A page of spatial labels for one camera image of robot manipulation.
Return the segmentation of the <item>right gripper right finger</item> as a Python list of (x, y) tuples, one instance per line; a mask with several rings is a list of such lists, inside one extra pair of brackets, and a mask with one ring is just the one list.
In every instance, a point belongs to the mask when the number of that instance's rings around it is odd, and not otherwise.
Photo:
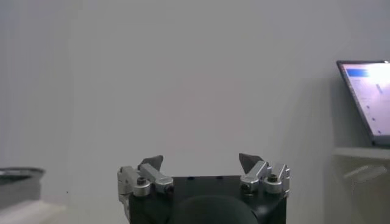
[(244, 175), (239, 186), (245, 194), (253, 194), (264, 187), (268, 194), (289, 195), (291, 169), (286, 164), (270, 164), (257, 155), (238, 155)]

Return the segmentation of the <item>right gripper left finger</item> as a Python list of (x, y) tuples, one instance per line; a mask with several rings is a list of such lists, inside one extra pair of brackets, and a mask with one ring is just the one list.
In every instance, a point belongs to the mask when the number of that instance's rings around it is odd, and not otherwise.
[(154, 189), (159, 194), (174, 192), (174, 179), (161, 173), (163, 155), (145, 158), (136, 168), (122, 166), (117, 172), (118, 195), (147, 197)]

